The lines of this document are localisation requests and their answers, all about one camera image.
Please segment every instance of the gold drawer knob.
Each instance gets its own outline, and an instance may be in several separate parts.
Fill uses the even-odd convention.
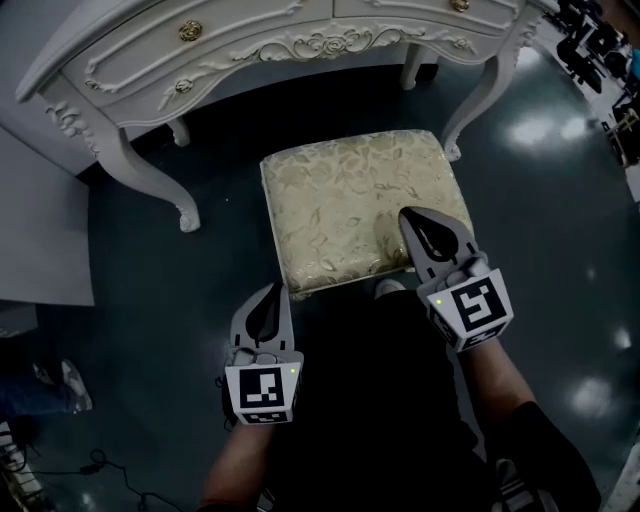
[[[449,0],[451,7],[458,12],[464,12],[469,8],[469,0]]]
[[[182,80],[178,80],[176,83],[176,91],[180,94],[184,94],[189,92],[193,88],[193,82],[191,80],[187,80],[186,78]]]
[[[202,25],[197,21],[189,20],[180,27],[180,39],[183,41],[195,41],[202,34]]]

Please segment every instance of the upholstered stool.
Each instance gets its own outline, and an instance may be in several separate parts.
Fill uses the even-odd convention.
[[[260,167],[282,277],[294,296],[410,267],[398,226],[404,206],[440,210],[473,229],[430,132],[307,144]]]

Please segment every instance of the dark floor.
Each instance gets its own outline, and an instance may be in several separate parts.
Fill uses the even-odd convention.
[[[516,312],[504,345],[606,492],[638,418],[640,216],[580,92],[552,58],[526,51],[507,93],[460,137],[453,169]],[[259,161],[345,135],[439,134],[479,73],[443,63],[434,83],[402,92],[398,69],[336,72],[188,115],[188,148],[145,156],[195,197],[203,222],[194,234],[179,231],[175,208],[98,177],[89,212],[97,306],[41,310],[96,407],[41,420],[33,466],[76,469],[98,447],[127,465],[133,485],[193,510],[227,435],[214,381],[231,316],[279,277]],[[371,286],[297,305],[296,332]],[[468,398],[462,407],[468,415]],[[135,509],[115,472],[42,481],[60,510]]]

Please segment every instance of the gray wall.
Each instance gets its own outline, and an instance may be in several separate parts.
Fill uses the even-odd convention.
[[[0,128],[0,299],[93,305],[88,187]]]
[[[0,127],[73,175],[79,174],[95,162],[91,152],[79,137],[68,139],[51,123],[44,114],[46,105],[40,97],[18,105],[14,93],[33,59],[79,3],[80,0],[5,0],[0,4],[0,45],[5,49],[2,58],[3,73],[0,77]],[[222,82],[200,106],[298,76],[333,69],[400,63],[403,62],[405,53],[404,45],[396,45],[334,61],[278,62],[249,66]],[[135,138],[147,130],[148,128],[133,128],[127,132],[130,138]]]

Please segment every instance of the white vanity table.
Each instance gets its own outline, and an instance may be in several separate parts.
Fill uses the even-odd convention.
[[[557,7],[553,0],[87,0],[37,57],[16,97],[40,94],[67,136],[82,136],[121,183],[176,205],[189,232],[200,226],[192,197],[133,151],[124,127],[166,123],[176,144],[186,145],[180,116],[244,66],[410,43],[405,89],[415,85],[427,48],[463,64],[486,62],[441,138],[455,160],[460,131],[505,91],[543,10]],[[307,101],[302,91],[300,101]]]

